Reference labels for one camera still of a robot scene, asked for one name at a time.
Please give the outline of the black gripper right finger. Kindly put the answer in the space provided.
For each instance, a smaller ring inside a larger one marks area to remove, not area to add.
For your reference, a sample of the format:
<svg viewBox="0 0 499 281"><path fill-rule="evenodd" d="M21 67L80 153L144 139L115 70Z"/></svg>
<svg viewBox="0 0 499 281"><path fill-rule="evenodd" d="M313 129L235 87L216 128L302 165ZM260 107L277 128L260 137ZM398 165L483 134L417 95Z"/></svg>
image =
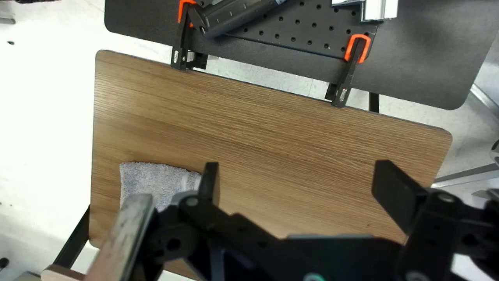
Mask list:
<svg viewBox="0 0 499 281"><path fill-rule="evenodd" d="M411 231L428 196L425 187L389 159L375 164L372 193L405 232Z"/></svg>

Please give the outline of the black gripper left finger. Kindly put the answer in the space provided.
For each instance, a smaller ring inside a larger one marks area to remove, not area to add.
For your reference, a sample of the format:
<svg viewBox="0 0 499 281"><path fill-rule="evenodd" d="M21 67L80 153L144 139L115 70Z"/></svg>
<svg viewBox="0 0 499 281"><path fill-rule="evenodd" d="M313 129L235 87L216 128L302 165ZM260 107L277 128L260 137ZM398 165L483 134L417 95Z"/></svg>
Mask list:
<svg viewBox="0 0 499 281"><path fill-rule="evenodd" d="M202 174L199 196L213 204L221 203L221 178L219 178L219 164L208 162Z"/></svg>

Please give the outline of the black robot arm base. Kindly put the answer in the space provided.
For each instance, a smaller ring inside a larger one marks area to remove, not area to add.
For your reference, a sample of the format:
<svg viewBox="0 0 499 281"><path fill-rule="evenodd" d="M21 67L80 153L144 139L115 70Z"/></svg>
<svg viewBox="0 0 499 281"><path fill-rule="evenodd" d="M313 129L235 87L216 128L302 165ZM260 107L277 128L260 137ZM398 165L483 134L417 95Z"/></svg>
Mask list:
<svg viewBox="0 0 499 281"><path fill-rule="evenodd" d="M221 0L207 7L194 6L192 23L207 36L224 36L252 20L277 9L286 0Z"/></svg>

